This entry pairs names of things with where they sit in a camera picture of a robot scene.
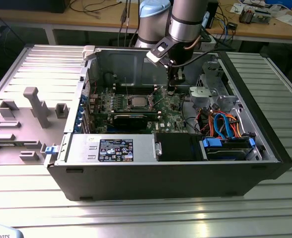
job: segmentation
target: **wooden table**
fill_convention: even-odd
[[[235,40],[292,43],[292,26],[275,18],[271,19],[270,24],[243,24],[239,22],[239,14],[230,13],[232,8],[231,6],[237,1],[220,0],[220,2],[223,13],[228,20],[238,24],[234,37]],[[222,33],[221,27],[219,26],[217,20],[213,22],[213,26],[209,32],[212,34]]]
[[[84,0],[85,4],[100,2],[100,0]],[[238,14],[229,13],[235,0],[220,0],[224,14],[229,21],[238,24],[235,40],[243,41],[262,41],[292,44],[292,26],[282,23],[276,19],[271,19],[270,24],[241,24]],[[115,0],[107,0],[103,4],[94,5],[91,9],[97,9],[111,4]],[[81,0],[73,4],[73,8],[82,10]],[[46,31],[49,44],[56,45],[54,29],[81,30],[81,31],[104,31],[118,32],[120,18],[124,8],[124,3],[106,8],[100,11],[100,19],[87,15],[82,12],[73,11],[67,8],[65,13],[33,12],[18,10],[0,10],[0,17],[9,25],[24,27],[43,28]],[[129,33],[135,31],[138,25],[138,6],[132,3]],[[217,20],[214,21],[212,29],[209,31],[218,36],[222,33]]]

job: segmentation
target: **motherboard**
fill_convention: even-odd
[[[91,133],[187,133],[182,96],[156,85],[133,91],[130,87],[96,90],[89,99]]]

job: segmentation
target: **power supply label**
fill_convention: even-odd
[[[101,139],[98,160],[101,162],[132,162],[132,139]]]

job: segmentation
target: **open computer chassis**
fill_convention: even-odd
[[[175,87],[146,53],[95,48],[86,62],[45,163],[68,199],[244,195],[292,166],[227,53],[186,66]]]

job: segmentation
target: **blue cable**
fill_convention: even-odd
[[[227,135],[228,135],[228,137],[233,138],[234,136],[233,136],[232,131],[230,129],[229,120],[227,119],[227,117],[224,114],[221,114],[221,113],[218,113],[214,118],[214,127],[215,127],[215,130],[216,130],[216,133],[218,133],[218,135],[221,136],[222,139],[225,139],[225,136],[218,129],[218,125],[217,125],[217,118],[218,117],[223,117],[224,118],[224,124],[225,124],[225,129],[226,129]]]
[[[221,19],[219,19],[220,22],[222,22],[223,26],[224,26],[224,30],[225,30],[225,37],[223,39],[223,42],[225,41],[226,37],[227,37],[227,28],[226,28],[226,25],[224,23],[224,21],[222,21]]]

